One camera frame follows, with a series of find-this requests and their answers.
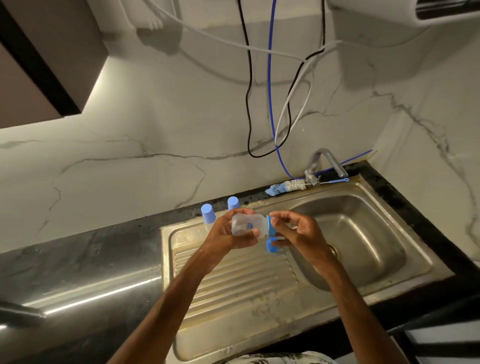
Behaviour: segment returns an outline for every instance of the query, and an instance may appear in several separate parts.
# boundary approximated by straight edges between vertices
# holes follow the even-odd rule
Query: stainless steel sink
[[[315,217],[368,304],[453,275],[361,177],[249,207]],[[164,289],[205,237],[201,218],[162,228]],[[223,361],[338,316],[328,285],[300,253],[293,247],[268,253],[263,239],[230,252],[204,278],[167,361]]]

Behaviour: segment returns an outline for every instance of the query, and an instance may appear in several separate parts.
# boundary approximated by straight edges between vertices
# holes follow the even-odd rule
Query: forearm
[[[325,275],[359,364],[407,364],[337,261]]]
[[[205,273],[204,259],[202,253],[198,252],[170,283],[108,364],[164,363]]]

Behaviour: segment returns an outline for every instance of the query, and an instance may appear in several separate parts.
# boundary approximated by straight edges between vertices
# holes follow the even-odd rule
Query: person's left hand
[[[198,249],[199,254],[205,256],[207,274],[223,259],[232,249],[246,248],[258,243],[260,232],[252,229],[242,235],[232,235],[231,220],[235,214],[254,215],[250,208],[236,208],[216,219],[204,243]]]

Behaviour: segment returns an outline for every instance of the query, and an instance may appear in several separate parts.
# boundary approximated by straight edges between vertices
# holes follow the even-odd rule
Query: black cable
[[[245,44],[247,46],[250,45],[249,41],[248,41],[248,33],[247,33],[247,27],[245,25],[245,19],[243,18],[243,10],[242,10],[242,7],[241,7],[241,0],[238,0],[237,1],[237,4],[238,4],[238,7],[239,7],[239,13],[240,13],[240,19],[241,19],[241,26],[243,28],[243,35],[245,36]],[[262,158],[262,157],[266,157],[268,156],[269,154],[272,154],[273,152],[276,152],[276,149],[274,148],[273,150],[271,150],[270,152],[268,153],[265,153],[265,154],[262,154],[261,156],[255,156],[252,154],[252,151],[250,150],[250,139],[252,137],[252,119],[250,117],[250,108],[248,106],[248,97],[250,96],[250,90],[252,89],[252,82],[253,82],[253,70],[252,70],[252,53],[250,52],[250,50],[248,49],[247,50],[248,52],[248,66],[249,66],[249,69],[250,69],[250,79],[248,81],[248,89],[247,89],[247,93],[245,95],[245,106],[247,108],[247,116],[248,116],[248,139],[247,139],[247,150],[248,150],[248,154],[250,154],[251,157],[253,158]],[[290,129],[292,127],[292,120],[290,119],[290,122],[289,122],[289,125],[288,125],[288,130],[287,130],[287,136],[285,137],[285,140],[278,146],[279,148],[287,141],[287,138],[288,138],[288,135],[290,134]]]
[[[245,44],[247,46],[250,45],[249,41],[248,41],[248,33],[247,33],[247,27],[245,25],[245,19],[243,18],[243,9],[241,7],[241,0],[237,0],[237,4],[238,4],[238,7],[239,7],[239,13],[240,13],[240,19],[241,19],[241,26],[242,26],[242,29],[243,29],[243,35],[245,37]],[[322,0],[322,46],[325,45],[325,28],[326,28],[326,21],[325,21],[325,0]],[[318,50],[312,54],[309,54],[305,60],[309,60],[310,58],[318,55],[318,54],[321,54],[325,52],[325,49],[322,49],[322,50]],[[268,153],[265,153],[265,154],[262,154],[261,156],[254,156],[250,150],[250,138],[252,136],[252,119],[250,117],[250,108],[249,108],[249,105],[248,105],[248,97],[250,95],[250,90],[252,89],[252,81],[253,81],[253,70],[252,70],[252,53],[250,52],[250,50],[248,49],[247,50],[247,53],[248,53],[248,65],[249,65],[249,70],[250,70],[250,79],[249,79],[249,82],[248,82],[248,89],[247,89],[247,93],[245,95],[245,106],[247,108],[247,116],[248,116],[248,140],[247,140],[247,150],[248,150],[248,154],[253,157],[253,158],[262,158],[262,157],[266,157],[268,156],[269,154],[273,153],[276,151],[276,149],[273,149],[271,150],[270,152]],[[288,90],[288,93],[290,94],[292,88],[293,88],[293,85],[295,84],[295,81],[297,80],[298,76],[299,76],[299,73],[301,71],[301,68],[303,67],[303,65],[305,64],[305,62],[302,62],[299,66],[299,68],[297,69],[297,74],[295,75],[295,78],[293,79],[292,81],[292,84],[290,85],[290,89]],[[291,112],[290,112],[290,102],[288,102],[287,104],[287,109],[288,109],[288,129],[287,129],[287,135],[285,136],[285,139],[283,140],[283,142],[278,146],[279,148],[287,141],[288,139],[288,136],[290,135],[290,130],[291,130],[291,127],[292,127],[292,115],[291,115]]]

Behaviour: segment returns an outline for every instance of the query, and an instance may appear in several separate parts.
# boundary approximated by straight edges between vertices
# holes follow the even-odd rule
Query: chrome faucet
[[[313,153],[312,157],[309,159],[307,169],[305,170],[306,182],[311,183],[312,186],[315,186],[318,183],[319,179],[315,176],[315,170],[317,169],[318,161],[320,160],[320,156],[322,154],[327,158],[340,178],[348,177],[347,171],[345,171],[332,152],[327,148],[320,148]]]

